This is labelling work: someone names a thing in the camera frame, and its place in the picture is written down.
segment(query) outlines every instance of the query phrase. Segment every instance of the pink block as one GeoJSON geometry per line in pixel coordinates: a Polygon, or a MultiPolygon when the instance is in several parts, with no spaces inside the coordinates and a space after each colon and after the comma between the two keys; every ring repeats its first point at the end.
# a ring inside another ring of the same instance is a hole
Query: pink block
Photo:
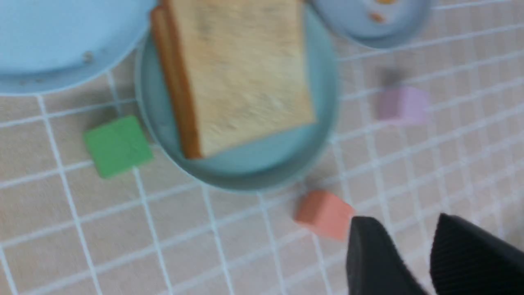
{"type": "Polygon", "coordinates": [[[378,119],[393,125],[426,123],[429,94],[414,87],[386,90],[378,101],[378,119]]]}

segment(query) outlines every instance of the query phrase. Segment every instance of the toast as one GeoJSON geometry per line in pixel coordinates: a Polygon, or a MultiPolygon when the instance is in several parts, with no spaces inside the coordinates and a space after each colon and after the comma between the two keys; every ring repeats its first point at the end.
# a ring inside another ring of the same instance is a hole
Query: toast
{"type": "Polygon", "coordinates": [[[300,0],[164,0],[152,16],[189,159],[315,121],[300,0]]]}

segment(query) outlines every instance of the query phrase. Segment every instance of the beige tile surface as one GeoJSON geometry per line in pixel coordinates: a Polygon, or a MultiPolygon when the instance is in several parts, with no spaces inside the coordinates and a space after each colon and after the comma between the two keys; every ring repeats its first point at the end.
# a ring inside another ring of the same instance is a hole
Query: beige tile surface
{"type": "Polygon", "coordinates": [[[230,270],[235,293],[263,294],[278,284],[273,255],[264,255],[230,270]]]}
{"type": "Polygon", "coordinates": [[[278,250],[278,255],[280,256],[284,278],[289,278],[300,270],[318,263],[312,235],[307,235],[286,244],[278,250]]]}
{"type": "Polygon", "coordinates": [[[50,124],[64,165],[90,160],[84,133],[116,119],[113,107],[52,118],[50,124]]]}
{"type": "Polygon", "coordinates": [[[209,198],[215,218],[217,219],[260,205],[256,195],[230,193],[219,189],[210,189],[209,198]]]}
{"type": "Polygon", "coordinates": [[[180,170],[162,153],[160,148],[153,148],[155,159],[140,167],[140,175],[147,194],[162,192],[194,180],[180,170]]]}
{"type": "Polygon", "coordinates": [[[0,293],[11,295],[11,289],[9,288],[9,283],[7,283],[7,278],[3,270],[0,270],[0,293]]]}
{"type": "Polygon", "coordinates": [[[59,176],[0,189],[0,241],[72,220],[59,176]]]}
{"type": "Polygon", "coordinates": [[[220,266],[211,231],[167,247],[162,251],[171,283],[181,283],[220,266]]]}
{"type": "Polygon", "coordinates": [[[226,259],[233,260],[253,249],[269,246],[269,236],[262,214],[255,214],[219,229],[226,259]]]}
{"type": "Polygon", "coordinates": [[[40,115],[37,98],[0,96],[0,122],[20,120],[40,115]]]}
{"type": "Polygon", "coordinates": [[[142,206],[85,223],[82,228],[95,265],[152,244],[142,206]]]}
{"type": "Polygon", "coordinates": [[[331,291],[339,294],[347,290],[347,276],[345,275],[346,261],[340,260],[326,268],[326,276],[331,291]]]}
{"type": "Polygon", "coordinates": [[[43,122],[0,129],[0,181],[55,168],[56,161],[43,122]]]}
{"type": "Polygon", "coordinates": [[[52,291],[50,295],[93,295],[96,294],[96,288],[92,279],[85,279],[75,282],[64,288],[52,291]]]}
{"type": "Polygon", "coordinates": [[[101,273],[99,283],[104,294],[149,295],[167,289],[155,254],[101,273]]]}
{"type": "Polygon", "coordinates": [[[6,248],[5,257],[19,292],[45,286],[88,268],[74,228],[6,248]]]}
{"type": "Polygon", "coordinates": [[[150,201],[149,209],[160,240],[209,223],[208,211],[200,188],[150,201]]]}
{"type": "Polygon", "coordinates": [[[209,280],[204,280],[197,286],[187,289],[183,292],[185,295],[228,295],[229,293],[229,287],[227,286],[226,279],[223,275],[219,275],[209,280]]]}
{"type": "Polygon", "coordinates": [[[320,271],[288,288],[289,295],[327,295],[320,271]]]}
{"type": "Polygon", "coordinates": [[[67,180],[79,216],[140,198],[132,172],[104,180],[91,165],[68,172],[67,180]]]}
{"type": "Polygon", "coordinates": [[[338,173],[339,169],[336,163],[336,156],[333,146],[330,145],[326,148],[318,163],[310,171],[305,181],[308,185],[317,186],[320,185],[323,180],[337,176],[338,173]]]}
{"type": "Polygon", "coordinates": [[[105,295],[166,295],[168,277],[176,294],[229,294],[232,286],[235,294],[320,295],[324,276],[333,295],[346,294],[347,244],[315,240],[293,221],[311,189],[381,221],[426,287],[440,212],[523,248],[524,4],[436,5],[447,7],[434,9],[402,48],[331,37],[341,88],[332,143],[304,178],[262,198],[203,190],[154,144],[135,100],[135,52],[83,86],[43,95],[45,118],[37,97],[0,97],[0,252],[8,262],[0,294],[10,294],[12,277],[20,294],[97,294],[97,283],[105,295]],[[429,92],[428,124],[393,128],[375,119],[392,70],[429,92]],[[83,133],[118,114],[138,116],[152,144],[155,160],[139,168],[139,181],[133,173],[101,180],[88,162],[83,133]]]}
{"type": "Polygon", "coordinates": [[[136,51],[131,52],[128,57],[113,69],[113,80],[118,99],[135,98],[135,55],[136,51]]]}
{"type": "Polygon", "coordinates": [[[102,75],[79,87],[47,94],[44,96],[43,101],[46,105],[46,111],[54,113],[109,103],[113,101],[113,96],[111,95],[106,75],[102,75]]]}

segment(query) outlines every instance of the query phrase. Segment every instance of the red block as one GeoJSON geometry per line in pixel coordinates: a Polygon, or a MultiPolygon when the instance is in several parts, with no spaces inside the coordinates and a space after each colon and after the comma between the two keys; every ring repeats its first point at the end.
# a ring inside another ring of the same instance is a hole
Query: red block
{"type": "Polygon", "coordinates": [[[355,210],[328,191],[313,191],[300,204],[295,221],[319,236],[345,241],[355,210]]]}

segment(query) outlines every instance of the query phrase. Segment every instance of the foam block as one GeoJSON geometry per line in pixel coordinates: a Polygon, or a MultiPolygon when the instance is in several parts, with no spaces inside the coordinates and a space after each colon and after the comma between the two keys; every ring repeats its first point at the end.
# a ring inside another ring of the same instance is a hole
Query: foam block
{"type": "Polygon", "coordinates": [[[149,144],[134,116],[87,131],[84,142],[102,178],[112,177],[153,159],[149,144]]]}
{"type": "Polygon", "coordinates": [[[315,234],[345,241],[353,208],[328,191],[313,191],[300,204],[295,221],[315,234]]]}
{"type": "Polygon", "coordinates": [[[384,91],[378,101],[378,119],[392,125],[426,123],[429,94],[414,87],[398,87],[384,91]]]}

